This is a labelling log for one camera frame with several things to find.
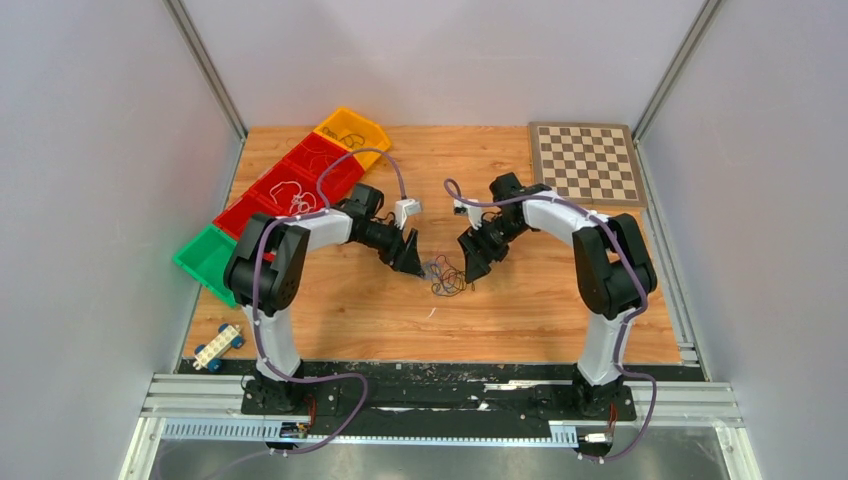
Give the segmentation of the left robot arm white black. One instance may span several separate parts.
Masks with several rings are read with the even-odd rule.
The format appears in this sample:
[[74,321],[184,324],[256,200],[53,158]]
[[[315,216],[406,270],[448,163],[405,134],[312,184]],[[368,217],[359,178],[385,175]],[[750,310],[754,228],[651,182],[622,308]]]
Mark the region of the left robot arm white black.
[[253,215],[225,268],[224,283],[243,308],[257,349],[256,369],[272,381],[267,400],[282,414],[300,410],[307,379],[299,369],[302,357],[295,342],[292,305],[300,289],[309,253],[349,243],[374,250],[393,271],[421,277],[418,232],[407,220],[422,210],[421,203],[402,198],[392,220],[378,218],[383,193],[358,183],[350,197],[316,212],[293,217]]

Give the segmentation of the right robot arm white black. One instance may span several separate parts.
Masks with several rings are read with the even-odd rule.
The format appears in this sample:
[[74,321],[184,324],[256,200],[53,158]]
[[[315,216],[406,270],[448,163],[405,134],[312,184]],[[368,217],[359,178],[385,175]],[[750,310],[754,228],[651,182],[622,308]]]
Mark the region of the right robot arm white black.
[[493,263],[505,259],[510,243],[528,230],[545,232],[571,248],[578,292],[590,313],[571,403],[584,417],[601,414],[623,387],[621,357],[632,324],[657,287],[638,222],[630,214],[588,210],[543,184],[524,186],[513,173],[491,183],[489,204],[499,211],[490,219],[484,217],[486,203],[463,197],[455,180],[445,180],[444,187],[455,208],[469,218],[458,238],[468,283],[488,275]]

